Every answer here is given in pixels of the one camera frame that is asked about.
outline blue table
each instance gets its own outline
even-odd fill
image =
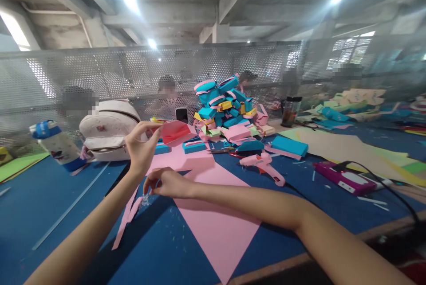
[[[417,144],[421,137],[388,130],[365,129],[357,125],[341,134],[358,135],[365,143],[425,159],[426,148]],[[296,194],[288,187],[276,186],[267,176],[236,165],[228,155],[215,156],[216,162],[250,186]],[[388,191],[372,194],[388,203],[389,212],[351,196],[316,173],[312,181],[313,162],[304,163],[285,157],[273,158],[272,166],[307,198],[320,206],[337,222],[354,234],[409,216],[408,210]],[[99,174],[105,163],[92,164],[71,177],[52,158],[46,158],[17,178],[1,185],[0,191],[12,187],[0,198],[0,279],[3,284],[22,284],[35,268],[103,199],[125,162],[111,163],[86,195],[65,217],[53,233],[35,251],[31,248]],[[426,205],[407,196],[416,211]],[[121,218],[110,232],[97,258],[88,269],[83,283],[129,284],[216,284],[219,279],[189,230],[172,199],[152,196],[126,228],[116,251],[111,251]],[[305,253],[298,238],[287,230],[261,224],[236,268],[237,277]]]

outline hand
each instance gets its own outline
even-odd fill
[[[156,168],[147,176],[143,185],[143,194],[162,195],[176,199],[188,199],[195,183],[181,176],[172,168]]]
[[[144,173],[151,165],[152,158],[154,157],[155,147],[157,146],[158,139],[161,136],[162,126],[160,123],[141,121],[133,129],[133,131],[126,136],[126,146],[130,154],[130,171],[135,173]],[[141,141],[141,135],[149,129],[157,129],[152,137],[147,142]]]

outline pink glue gun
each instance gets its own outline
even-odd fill
[[[260,156],[255,154],[240,160],[242,166],[257,166],[261,174],[268,173],[274,179],[275,184],[282,187],[285,184],[285,179],[276,169],[269,165],[271,162],[271,155],[266,152]]]

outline white backpack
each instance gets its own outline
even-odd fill
[[[104,101],[81,120],[80,133],[97,161],[130,160],[124,139],[139,122],[138,113],[127,100]],[[148,140],[146,134],[141,140]]]

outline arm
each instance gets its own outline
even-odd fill
[[[255,187],[194,183],[170,168],[154,170],[144,193],[228,207],[293,230],[336,285],[413,284],[404,274],[308,201]]]
[[[25,284],[75,284],[98,253],[123,208],[149,169],[160,137],[160,130],[146,142],[140,137],[147,129],[161,124],[140,122],[126,137],[130,169],[120,183],[44,260]]]

